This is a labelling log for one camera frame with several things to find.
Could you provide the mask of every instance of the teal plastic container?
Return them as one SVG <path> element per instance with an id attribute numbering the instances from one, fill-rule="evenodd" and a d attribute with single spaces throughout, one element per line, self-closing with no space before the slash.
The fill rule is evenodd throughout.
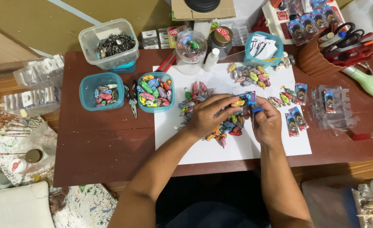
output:
<path id="1" fill-rule="evenodd" d="M 108 84 L 117 84 L 119 97 L 116 103 L 107 106 L 97 106 L 97 100 L 95 98 L 94 91 L 98 86 L 104 86 Z M 83 78 L 80 84 L 80 101 L 82 106 L 88 111 L 107 111 L 123 107 L 124 105 L 124 87 L 123 81 L 119 75 L 111 72 L 97 73 L 86 76 Z"/>
<path id="2" fill-rule="evenodd" d="M 153 75 L 154 78 L 159 78 L 161 79 L 162 81 L 166 81 L 167 79 L 171 79 L 172 80 L 172 84 L 170 85 L 171 87 L 171 92 L 172 92 L 172 99 L 171 99 L 171 104 L 169 104 L 169 106 L 163 106 L 163 107 L 147 107 L 147 106 L 143 106 L 140 101 L 138 101 L 138 104 L 139 104 L 139 107 L 145 111 L 145 112 L 150 112 L 150 113 L 158 113 L 158 112 L 164 112 L 164 111 L 168 111 L 170 108 L 172 108 L 174 106 L 174 103 L 175 103 L 175 93 L 174 93 L 174 80 L 172 79 L 172 77 L 167 74 L 167 73 L 164 73 L 164 72 L 151 72 L 151 73 L 146 73 L 144 75 Z M 142 75 L 140 78 L 139 78 L 139 81 L 138 81 L 138 84 L 140 83 L 140 81 L 142 80 L 142 77 L 144 76 Z"/>
<path id="3" fill-rule="evenodd" d="M 110 69 L 113 73 L 132 73 L 136 70 L 136 61 L 131 61 L 121 66 Z"/>
<path id="4" fill-rule="evenodd" d="M 251 54 L 250 54 L 250 46 L 251 46 L 251 41 L 253 39 L 253 36 L 255 34 L 261 34 L 261 35 L 264 35 L 267 37 L 267 39 L 270 39 L 270 40 L 275 40 L 275 46 L 277 48 L 276 52 L 274 53 L 274 55 L 271 57 L 271 58 L 280 58 L 280 59 L 276 59 L 276 60 L 272 60 L 272 61 L 264 61 L 264 60 L 261 60 L 261 59 L 257 59 L 255 57 L 253 57 Z M 279 64 L 281 62 L 281 58 L 282 58 L 282 55 L 284 53 L 284 45 L 282 43 L 282 40 L 277 37 L 277 36 L 274 36 L 272 34 L 269 34 L 269 33 L 264 33 L 264 32 L 261 32 L 261 31 L 256 31 L 254 33 L 251 33 L 250 36 L 247 38 L 247 41 L 246 41 L 246 46 L 245 46 L 245 57 L 244 57 L 244 65 L 246 66 L 250 66 L 250 67 L 262 67 L 262 68 L 267 68 L 267 67 L 270 67 L 270 66 L 275 66 L 277 64 Z"/>

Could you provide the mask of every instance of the green bottle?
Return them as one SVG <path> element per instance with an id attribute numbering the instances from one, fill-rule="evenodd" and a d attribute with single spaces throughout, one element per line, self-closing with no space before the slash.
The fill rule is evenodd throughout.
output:
<path id="1" fill-rule="evenodd" d="M 355 79 L 367 93 L 373 96 L 373 76 L 367 75 L 352 66 L 347 67 L 341 72 Z"/>

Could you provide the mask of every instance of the hand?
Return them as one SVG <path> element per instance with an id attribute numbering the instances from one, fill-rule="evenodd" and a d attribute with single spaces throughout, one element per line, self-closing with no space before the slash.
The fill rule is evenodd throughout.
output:
<path id="1" fill-rule="evenodd" d="M 266 98 L 257 96 L 257 105 L 263 111 L 257 113 L 255 120 L 251 121 L 254 123 L 253 131 L 258 142 L 267 146 L 282 145 L 281 113 Z"/>
<path id="2" fill-rule="evenodd" d="M 228 93 L 215 94 L 209 97 L 193 107 L 192 118 L 183 129 L 187 129 L 192 135 L 196 136 L 197 140 L 209 135 L 227 117 L 241 110 L 240 107 L 229 107 L 215 115 L 223 107 L 238 101 L 238 99 L 238 96 L 232 96 Z"/>

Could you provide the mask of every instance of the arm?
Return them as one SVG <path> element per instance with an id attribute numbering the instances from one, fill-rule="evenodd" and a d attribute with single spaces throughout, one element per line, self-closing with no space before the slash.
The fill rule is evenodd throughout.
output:
<path id="1" fill-rule="evenodd" d="M 139 169 L 121 194 L 108 228 L 155 227 L 155 203 L 181 158 L 201 138 L 240 107 L 221 108 L 238 100 L 230 94 L 217 94 L 193 108 L 189 124 L 165 142 Z"/>
<path id="2" fill-rule="evenodd" d="M 261 190 L 273 228 L 313 228 L 309 209 L 286 159 L 281 139 L 281 114 L 257 96 L 264 111 L 255 115 L 261 143 Z"/>

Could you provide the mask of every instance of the small white bottle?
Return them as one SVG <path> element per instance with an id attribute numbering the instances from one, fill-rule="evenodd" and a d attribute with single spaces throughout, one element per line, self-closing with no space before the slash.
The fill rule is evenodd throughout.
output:
<path id="1" fill-rule="evenodd" d="M 212 49 L 212 52 L 206 58 L 204 70 L 206 72 L 210 72 L 213 69 L 214 65 L 216 65 L 218 60 L 219 60 L 219 49 L 214 48 Z"/>

